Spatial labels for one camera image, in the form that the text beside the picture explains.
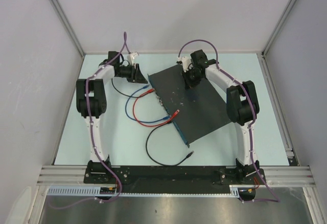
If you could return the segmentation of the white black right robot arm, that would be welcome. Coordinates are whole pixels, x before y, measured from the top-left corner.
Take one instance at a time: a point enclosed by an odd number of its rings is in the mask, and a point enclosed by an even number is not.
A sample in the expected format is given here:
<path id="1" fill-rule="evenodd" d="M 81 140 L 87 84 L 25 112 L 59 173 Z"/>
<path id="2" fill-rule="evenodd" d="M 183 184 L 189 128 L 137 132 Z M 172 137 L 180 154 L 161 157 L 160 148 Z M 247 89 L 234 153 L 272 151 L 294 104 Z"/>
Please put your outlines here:
<path id="1" fill-rule="evenodd" d="M 217 60 L 209 60 L 202 50 L 193 52 L 190 57 L 178 56 L 177 63 L 182 65 L 186 88 L 194 88 L 207 79 L 225 91 L 227 115 L 237 133 L 236 179 L 242 184 L 249 183 L 260 167 L 253 135 L 260 111 L 255 84 L 237 80 L 220 68 Z"/>

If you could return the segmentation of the dark network switch box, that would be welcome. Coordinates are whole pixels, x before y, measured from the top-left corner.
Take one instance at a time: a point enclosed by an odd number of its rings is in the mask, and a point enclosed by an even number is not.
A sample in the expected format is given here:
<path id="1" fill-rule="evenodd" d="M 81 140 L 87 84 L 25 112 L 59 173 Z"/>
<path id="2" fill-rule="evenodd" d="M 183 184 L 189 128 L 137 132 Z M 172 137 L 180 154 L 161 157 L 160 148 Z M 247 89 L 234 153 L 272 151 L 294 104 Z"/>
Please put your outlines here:
<path id="1" fill-rule="evenodd" d="M 148 76 L 169 115 L 179 110 L 173 124 L 186 146 L 231 123 L 226 103 L 212 84 L 203 79 L 195 88 L 185 88 L 183 68 L 174 65 Z"/>

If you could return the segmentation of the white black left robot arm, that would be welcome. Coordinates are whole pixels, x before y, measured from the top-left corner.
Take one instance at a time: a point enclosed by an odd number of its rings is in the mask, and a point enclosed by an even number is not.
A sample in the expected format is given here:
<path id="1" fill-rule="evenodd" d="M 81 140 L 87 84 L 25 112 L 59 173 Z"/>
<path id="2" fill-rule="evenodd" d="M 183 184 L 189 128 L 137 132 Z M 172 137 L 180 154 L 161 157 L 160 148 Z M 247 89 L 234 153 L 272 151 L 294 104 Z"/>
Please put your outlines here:
<path id="1" fill-rule="evenodd" d="M 147 84 L 135 59 L 139 56 L 132 52 L 124 59 L 122 53 L 109 51 L 96 72 L 86 79 L 76 81 L 76 108 L 84 118 L 90 142 L 90 159 L 84 174 L 85 184 L 105 184 L 113 178 L 109 153 L 106 152 L 101 138 L 101 117 L 107 110 L 105 84 L 114 77 L 125 78 L 130 83 Z"/>

